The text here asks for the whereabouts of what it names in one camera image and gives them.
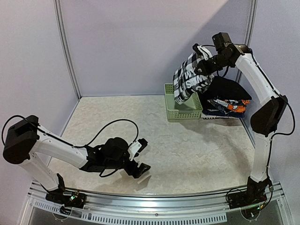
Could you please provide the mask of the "black t-shirt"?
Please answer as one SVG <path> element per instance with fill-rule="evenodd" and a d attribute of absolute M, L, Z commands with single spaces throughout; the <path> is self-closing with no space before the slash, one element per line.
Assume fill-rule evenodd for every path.
<path fill-rule="evenodd" d="M 202 99 L 220 99 L 220 100 L 251 100 L 252 97 L 248 92 L 234 80 L 224 77 L 215 76 L 204 92 L 198 92 Z"/>

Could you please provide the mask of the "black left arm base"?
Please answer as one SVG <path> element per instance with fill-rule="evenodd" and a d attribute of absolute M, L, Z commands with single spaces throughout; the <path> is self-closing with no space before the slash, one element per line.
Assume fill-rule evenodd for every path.
<path fill-rule="evenodd" d="M 66 188 L 64 184 L 63 177 L 58 173 L 56 174 L 58 177 L 58 187 L 53 191 L 48 191 L 45 199 L 63 205 L 64 207 L 75 207 L 82 209 L 85 205 L 85 201 L 87 199 L 86 194 L 75 190 L 71 192 L 71 194 L 65 194 Z"/>

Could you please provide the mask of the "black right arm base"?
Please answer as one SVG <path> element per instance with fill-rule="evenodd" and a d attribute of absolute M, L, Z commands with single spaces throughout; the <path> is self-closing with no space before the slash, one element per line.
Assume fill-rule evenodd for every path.
<path fill-rule="evenodd" d="M 247 189 L 241 191 L 237 188 L 230 189 L 225 196 L 225 200 L 230 209 L 241 208 L 263 202 L 256 208 L 260 211 L 265 208 L 273 196 L 273 184 L 269 176 L 263 181 L 256 182 L 251 177 L 247 180 Z"/>

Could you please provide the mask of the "black white patterned garment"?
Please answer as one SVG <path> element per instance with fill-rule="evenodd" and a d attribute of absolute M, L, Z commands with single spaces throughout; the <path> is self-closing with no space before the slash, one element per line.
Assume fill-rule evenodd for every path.
<path fill-rule="evenodd" d="M 192 53 L 173 75 L 174 100 L 181 105 L 195 92 L 204 93 L 210 86 L 213 78 L 211 75 L 198 75 L 194 72 L 203 56 Z"/>

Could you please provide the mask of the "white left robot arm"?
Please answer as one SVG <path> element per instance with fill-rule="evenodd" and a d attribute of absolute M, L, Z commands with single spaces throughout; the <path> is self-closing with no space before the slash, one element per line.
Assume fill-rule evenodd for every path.
<path fill-rule="evenodd" d="M 35 115 L 26 118 L 14 115 L 11 118 L 19 118 L 20 121 L 8 129 L 5 123 L 2 128 L 4 159 L 30 173 L 59 203 L 66 203 L 70 199 L 63 177 L 54 173 L 38 157 L 38 153 L 64 161 L 87 173 L 99 173 L 101 178 L 106 177 L 105 170 L 113 173 L 124 170 L 127 175 L 138 179 L 150 169 L 149 165 L 135 161 L 135 157 L 148 145 L 144 138 L 135 137 L 129 144 L 124 139 L 115 137 L 94 147 L 90 142 L 78 146 L 41 126 Z"/>

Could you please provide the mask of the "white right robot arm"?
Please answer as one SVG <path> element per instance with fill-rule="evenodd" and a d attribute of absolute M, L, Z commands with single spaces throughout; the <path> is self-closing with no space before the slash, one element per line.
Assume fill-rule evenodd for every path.
<path fill-rule="evenodd" d="M 194 45 L 198 57 L 193 71 L 205 78 L 223 68 L 236 67 L 246 77 L 258 99 L 259 106 L 251 115 L 250 126 L 255 134 L 255 155 L 249 181 L 255 184 L 268 182 L 270 150 L 287 98 L 280 94 L 257 63 L 253 51 L 246 45 L 228 44 L 212 55 L 204 46 Z M 200 92 L 204 119 L 236 118 L 246 112 L 251 96 L 237 82 L 218 75 L 207 90 Z"/>

